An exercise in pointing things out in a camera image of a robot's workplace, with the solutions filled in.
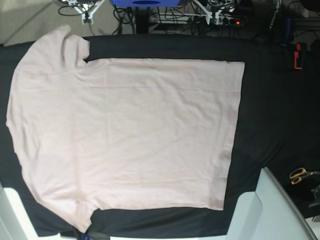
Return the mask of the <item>pale pink T-shirt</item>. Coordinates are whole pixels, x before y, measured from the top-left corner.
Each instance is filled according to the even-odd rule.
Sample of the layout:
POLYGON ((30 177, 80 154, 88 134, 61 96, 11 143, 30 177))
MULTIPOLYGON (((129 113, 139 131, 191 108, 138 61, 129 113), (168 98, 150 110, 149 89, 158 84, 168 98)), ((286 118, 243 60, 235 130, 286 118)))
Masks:
POLYGON ((89 54, 63 25, 14 70, 6 126, 35 200, 81 232, 98 209, 223 210, 245 63, 89 54))

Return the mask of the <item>orange black clamp bottom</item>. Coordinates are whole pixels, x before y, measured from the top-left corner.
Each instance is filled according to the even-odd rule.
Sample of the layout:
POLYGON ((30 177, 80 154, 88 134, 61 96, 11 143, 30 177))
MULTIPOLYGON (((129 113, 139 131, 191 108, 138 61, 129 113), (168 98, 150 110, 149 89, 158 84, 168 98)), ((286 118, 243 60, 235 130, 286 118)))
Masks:
POLYGON ((75 237, 77 240, 92 240, 92 238, 88 234, 81 233, 79 231, 75 232, 75 237))

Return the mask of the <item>white table frame right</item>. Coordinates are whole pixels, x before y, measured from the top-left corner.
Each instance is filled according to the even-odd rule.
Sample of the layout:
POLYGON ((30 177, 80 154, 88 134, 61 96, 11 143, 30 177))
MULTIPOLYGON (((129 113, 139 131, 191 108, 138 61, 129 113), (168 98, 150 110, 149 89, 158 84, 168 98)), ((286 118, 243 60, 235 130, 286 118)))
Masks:
POLYGON ((316 240, 317 237, 273 173, 260 171, 255 191, 237 200, 227 240, 316 240))

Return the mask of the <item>white table frame left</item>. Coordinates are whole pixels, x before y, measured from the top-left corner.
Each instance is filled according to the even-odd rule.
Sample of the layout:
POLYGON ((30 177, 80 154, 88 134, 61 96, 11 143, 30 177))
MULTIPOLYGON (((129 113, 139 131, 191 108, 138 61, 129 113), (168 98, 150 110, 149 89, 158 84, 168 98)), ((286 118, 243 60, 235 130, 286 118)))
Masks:
POLYGON ((16 190, 0 187, 0 238, 2 240, 60 240, 58 233, 40 237, 16 190))

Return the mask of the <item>black table leg post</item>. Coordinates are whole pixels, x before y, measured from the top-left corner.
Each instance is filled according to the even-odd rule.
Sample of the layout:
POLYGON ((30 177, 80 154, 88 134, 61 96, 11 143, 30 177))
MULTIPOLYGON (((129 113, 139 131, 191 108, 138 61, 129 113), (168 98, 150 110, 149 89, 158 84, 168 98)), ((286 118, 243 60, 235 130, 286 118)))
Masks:
POLYGON ((149 33, 149 19, 151 7, 135 7, 135 28, 137 35, 149 33))

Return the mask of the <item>orange black clamp right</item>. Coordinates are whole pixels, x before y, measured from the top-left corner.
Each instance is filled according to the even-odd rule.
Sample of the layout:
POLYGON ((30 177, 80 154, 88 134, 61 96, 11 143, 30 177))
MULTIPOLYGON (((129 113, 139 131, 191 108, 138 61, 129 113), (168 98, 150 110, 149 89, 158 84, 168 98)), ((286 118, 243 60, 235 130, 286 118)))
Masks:
POLYGON ((302 70, 307 56, 307 44, 298 42, 292 45, 293 67, 295 70, 302 70))

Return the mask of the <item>orange handled scissors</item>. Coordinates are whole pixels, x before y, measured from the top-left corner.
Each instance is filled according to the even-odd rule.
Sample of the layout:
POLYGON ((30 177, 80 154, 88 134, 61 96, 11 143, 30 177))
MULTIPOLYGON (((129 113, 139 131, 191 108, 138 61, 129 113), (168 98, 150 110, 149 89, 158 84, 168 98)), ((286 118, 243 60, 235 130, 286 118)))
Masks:
POLYGON ((289 174, 289 179, 290 179, 291 185, 297 185, 302 180, 304 180, 310 176, 315 176, 315 175, 319 175, 319 174, 320 174, 319 170, 308 171, 305 168, 300 167, 300 168, 295 169, 293 172, 291 172, 289 174))

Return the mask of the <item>black table cloth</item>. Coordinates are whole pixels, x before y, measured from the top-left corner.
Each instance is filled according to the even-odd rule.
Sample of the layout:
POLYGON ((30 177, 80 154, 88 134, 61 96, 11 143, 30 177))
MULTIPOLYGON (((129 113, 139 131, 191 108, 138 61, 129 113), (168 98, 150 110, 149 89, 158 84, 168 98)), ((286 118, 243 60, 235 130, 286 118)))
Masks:
POLYGON ((112 237, 194 238, 224 235, 238 197, 253 191, 269 168, 305 218, 319 176, 293 186, 289 174, 320 168, 320 58, 307 53, 301 70, 282 45, 178 34, 92 36, 89 61, 102 58, 166 58, 245 63, 238 123, 223 211, 167 208, 141 211, 97 210, 92 228, 112 237))

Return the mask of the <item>white power strip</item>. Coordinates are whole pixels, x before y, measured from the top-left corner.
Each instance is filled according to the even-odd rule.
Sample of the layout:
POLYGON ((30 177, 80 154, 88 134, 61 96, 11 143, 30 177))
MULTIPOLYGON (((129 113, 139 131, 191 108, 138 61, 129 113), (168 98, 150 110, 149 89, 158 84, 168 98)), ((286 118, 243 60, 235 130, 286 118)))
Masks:
POLYGON ((152 24, 191 24, 203 21, 207 25, 216 26, 241 26, 245 20, 220 14, 219 16, 208 16, 205 14, 187 14, 187 13, 170 13, 160 12, 154 13, 148 20, 152 24))

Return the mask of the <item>orange black clamp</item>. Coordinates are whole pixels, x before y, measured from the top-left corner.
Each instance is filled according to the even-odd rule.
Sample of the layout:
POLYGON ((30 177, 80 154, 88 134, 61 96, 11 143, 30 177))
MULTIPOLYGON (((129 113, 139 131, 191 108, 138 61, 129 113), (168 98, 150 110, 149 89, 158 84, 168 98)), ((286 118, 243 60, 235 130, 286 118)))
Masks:
POLYGON ((295 70, 302 70, 307 56, 307 44, 298 42, 292 45, 293 67, 295 70))
POLYGON ((79 231, 75 232, 75 237, 77 240, 92 240, 92 238, 88 234, 81 233, 79 231))

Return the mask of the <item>white table frame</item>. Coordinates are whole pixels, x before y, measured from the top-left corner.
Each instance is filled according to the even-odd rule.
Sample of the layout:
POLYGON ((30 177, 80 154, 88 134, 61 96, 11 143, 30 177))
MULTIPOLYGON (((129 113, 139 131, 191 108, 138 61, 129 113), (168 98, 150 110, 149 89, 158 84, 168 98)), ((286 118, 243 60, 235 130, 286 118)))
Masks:
POLYGON ((273 173, 260 171, 255 191, 237 200, 227 240, 316 240, 317 237, 273 173))
POLYGON ((58 233, 40 237, 16 190, 0 187, 0 238, 2 240, 60 240, 58 233))

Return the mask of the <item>blue box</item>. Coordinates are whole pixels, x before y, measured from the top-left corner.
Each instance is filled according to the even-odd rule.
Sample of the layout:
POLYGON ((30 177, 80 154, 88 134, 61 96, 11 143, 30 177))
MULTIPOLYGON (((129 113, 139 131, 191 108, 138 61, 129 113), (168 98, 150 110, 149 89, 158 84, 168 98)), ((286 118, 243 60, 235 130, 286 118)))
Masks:
POLYGON ((180 0, 112 0, 120 8, 126 7, 177 7, 180 0))

